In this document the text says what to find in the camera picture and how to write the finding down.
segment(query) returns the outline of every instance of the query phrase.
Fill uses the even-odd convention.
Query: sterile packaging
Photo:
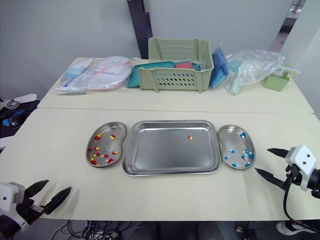
[[[226,56],[229,75],[229,93],[236,95],[241,86],[260,82],[284,62],[285,57],[278,52],[267,50],[246,50]]]

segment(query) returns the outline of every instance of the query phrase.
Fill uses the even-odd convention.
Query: clear plastic bag
[[[131,68],[130,60],[121,56],[80,59],[65,71],[56,89],[67,93],[112,90],[126,82]]]
[[[62,92],[79,93],[87,90],[87,82],[93,70],[88,70],[92,58],[81,58],[70,66],[60,80],[57,90]]]
[[[267,50],[246,50],[227,55],[226,60],[229,93],[238,94],[241,86],[258,83],[272,74],[283,64],[285,57]]]

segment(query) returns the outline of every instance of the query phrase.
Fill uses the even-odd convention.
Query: white table
[[[320,122],[313,114],[213,113],[101,109],[37,109],[0,155],[0,182],[25,186],[49,179],[36,197],[45,204],[72,186],[65,203],[47,218],[113,221],[263,221],[284,220],[284,191],[253,167],[222,164],[212,174],[132,177],[118,163],[94,168],[85,152],[91,134],[107,122],[130,130],[141,120],[208,120],[244,128],[255,150],[254,167],[284,180],[283,158],[266,151],[305,144],[320,158]],[[319,200],[293,186],[288,211],[295,219],[319,219]]]
[[[150,110],[221,113],[300,113],[313,109],[290,78],[282,92],[263,87],[263,81],[244,86],[240,94],[230,95],[223,86],[201,94],[183,90],[140,90],[126,88],[112,91],[91,91],[87,95],[61,96],[58,80],[42,99],[38,108]]]

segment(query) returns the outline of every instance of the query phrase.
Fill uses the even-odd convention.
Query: green plastic basket
[[[214,63],[210,43],[202,39],[164,39],[152,37],[148,41],[149,60],[182,62],[191,59],[201,63],[200,71],[186,68],[139,69],[141,89],[207,90]]]
[[[263,86],[267,89],[281,92],[282,89],[284,89],[284,87],[287,85],[289,80],[290,78],[287,72],[285,72],[282,77],[277,77],[271,74],[265,78]]]

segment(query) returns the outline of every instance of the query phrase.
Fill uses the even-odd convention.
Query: blue package
[[[210,77],[211,88],[215,88],[223,79],[225,79],[229,72],[227,68],[227,61],[221,48],[217,48],[212,54],[214,69],[212,70]]]

